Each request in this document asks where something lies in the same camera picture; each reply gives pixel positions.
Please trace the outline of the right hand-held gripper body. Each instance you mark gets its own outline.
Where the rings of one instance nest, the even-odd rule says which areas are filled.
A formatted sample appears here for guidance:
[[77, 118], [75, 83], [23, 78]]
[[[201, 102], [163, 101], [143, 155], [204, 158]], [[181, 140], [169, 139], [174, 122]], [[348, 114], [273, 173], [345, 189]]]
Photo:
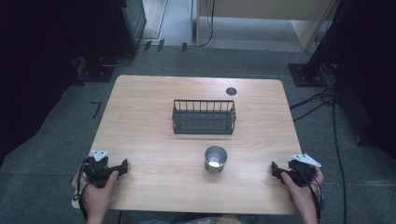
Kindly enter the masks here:
[[290, 176], [299, 187], [305, 187], [311, 182], [317, 167], [320, 168], [321, 163], [306, 153], [291, 155], [291, 161], [289, 161]]

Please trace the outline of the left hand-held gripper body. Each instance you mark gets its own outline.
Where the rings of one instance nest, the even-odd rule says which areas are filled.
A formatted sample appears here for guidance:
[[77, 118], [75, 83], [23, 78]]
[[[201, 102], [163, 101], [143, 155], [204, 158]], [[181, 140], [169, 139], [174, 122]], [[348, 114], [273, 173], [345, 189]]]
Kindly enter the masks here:
[[107, 166], [108, 152], [93, 150], [91, 156], [83, 162], [83, 172], [89, 181], [94, 183], [97, 188], [102, 189], [113, 171]]

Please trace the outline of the metal cup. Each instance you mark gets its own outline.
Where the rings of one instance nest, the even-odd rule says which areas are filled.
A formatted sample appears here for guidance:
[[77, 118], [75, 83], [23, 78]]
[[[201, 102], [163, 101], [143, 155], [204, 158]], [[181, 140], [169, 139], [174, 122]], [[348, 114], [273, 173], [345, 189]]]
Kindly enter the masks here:
[[227, 160], [228, 154], [221, 146], [211, 146], [205, 151], [205, 168], [210, 174], [219, 174]]

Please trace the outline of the black wire basket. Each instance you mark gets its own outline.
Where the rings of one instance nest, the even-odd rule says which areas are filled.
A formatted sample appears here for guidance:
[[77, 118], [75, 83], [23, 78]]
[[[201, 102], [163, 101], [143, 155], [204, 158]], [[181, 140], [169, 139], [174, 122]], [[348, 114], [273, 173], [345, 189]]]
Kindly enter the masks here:
[[182, 100], [173, 102], [175, 134], [232, 134], [236, 122], [233, 100]]

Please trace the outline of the person's right hand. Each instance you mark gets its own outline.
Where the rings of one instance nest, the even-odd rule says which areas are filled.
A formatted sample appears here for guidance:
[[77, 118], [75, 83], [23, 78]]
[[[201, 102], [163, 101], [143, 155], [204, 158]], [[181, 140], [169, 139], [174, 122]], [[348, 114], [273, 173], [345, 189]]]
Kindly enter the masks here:
[[324, 180], [324, 175], [321, 170], [318, 167], [316, 168], [316, 177], [310, 184], [310, 187], [298, 187], [294, 184], [289, 175], [284, 175], [283, 178], [285, 180], [285, 185], [289, 190], [290, 199], [293, 201], [300, 218], [318, 218], [315, 202], [320, 199], [318, 187]]

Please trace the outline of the person's left hand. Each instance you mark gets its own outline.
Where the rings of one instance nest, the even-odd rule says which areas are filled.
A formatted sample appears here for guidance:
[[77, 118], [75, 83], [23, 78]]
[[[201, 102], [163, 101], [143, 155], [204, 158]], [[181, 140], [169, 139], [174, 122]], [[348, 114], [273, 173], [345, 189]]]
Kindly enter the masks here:
[[88, 217], [106, 217], [118, 177], [119, 173], [115, 171], [110, 175], [106, 185], [102, 189], [93, 185], [88, 185], [85, 188], [83, 192], [83, 203]]

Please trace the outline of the black angled floor tape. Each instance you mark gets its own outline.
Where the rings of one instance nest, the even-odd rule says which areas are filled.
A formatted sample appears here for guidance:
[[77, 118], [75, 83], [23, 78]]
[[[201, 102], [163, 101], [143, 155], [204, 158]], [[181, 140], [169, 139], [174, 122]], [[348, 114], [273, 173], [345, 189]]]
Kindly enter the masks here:
[[99, 111], [100, 111], [100, 108], [102, 106], [102, 102], [93, 102], [93, 101], [91, 101], [90, 104], [96, 106], [94, 114], [92, 115], [92, 118], [95, 119], [97, 117]]

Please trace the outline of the person's clothing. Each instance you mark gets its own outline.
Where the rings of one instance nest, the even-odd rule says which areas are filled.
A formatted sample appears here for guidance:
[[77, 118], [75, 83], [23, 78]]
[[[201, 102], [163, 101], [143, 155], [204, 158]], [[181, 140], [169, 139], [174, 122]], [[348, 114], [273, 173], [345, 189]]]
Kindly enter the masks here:
[[134, 224], [261, 224], [258, 215], [136, 212]]

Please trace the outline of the dark curtain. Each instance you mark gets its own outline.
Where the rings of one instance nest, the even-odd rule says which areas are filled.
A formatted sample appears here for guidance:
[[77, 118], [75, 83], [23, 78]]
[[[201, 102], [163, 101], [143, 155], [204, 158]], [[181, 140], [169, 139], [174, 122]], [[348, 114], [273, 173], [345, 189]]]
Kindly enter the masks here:
[[358, 142], [396, 160], [396, 0], [342, 0], [332, 31], [335, 87]]
[[0, 0], [0, 166], [76, 80], [67, 0]]

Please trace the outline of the black equipment cabinet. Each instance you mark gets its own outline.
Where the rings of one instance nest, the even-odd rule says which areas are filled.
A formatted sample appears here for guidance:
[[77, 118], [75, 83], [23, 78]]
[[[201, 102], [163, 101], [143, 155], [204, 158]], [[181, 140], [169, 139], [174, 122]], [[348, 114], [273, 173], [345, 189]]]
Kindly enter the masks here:
[[134, 56], [147, 19], [143, 0], [110, 0], [116, 25], [117, 54]]

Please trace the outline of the black stand with base plate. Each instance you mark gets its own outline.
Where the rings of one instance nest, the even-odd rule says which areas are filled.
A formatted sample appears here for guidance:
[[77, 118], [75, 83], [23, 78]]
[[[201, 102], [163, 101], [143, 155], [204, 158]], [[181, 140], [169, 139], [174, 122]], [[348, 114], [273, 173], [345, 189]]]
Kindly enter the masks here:
[[319, 72], [323, 61], [327, 57], [337, 55], [335, 47], [336, 33], [340, 29], [343, 18], [347, 14], [351, 0], [337, 0], [337, 9], [332, 19], [332, 24], [328, 28], [318, 47], [314, 51], [308, 63], [289, 63], [288, 67], [297, 87], [326, 87], [325, 77]]
[[133, 55], [127, 0], [77, 0], [78, 48], [86, 65], [81, 80], [108, 82], [120, 59]]

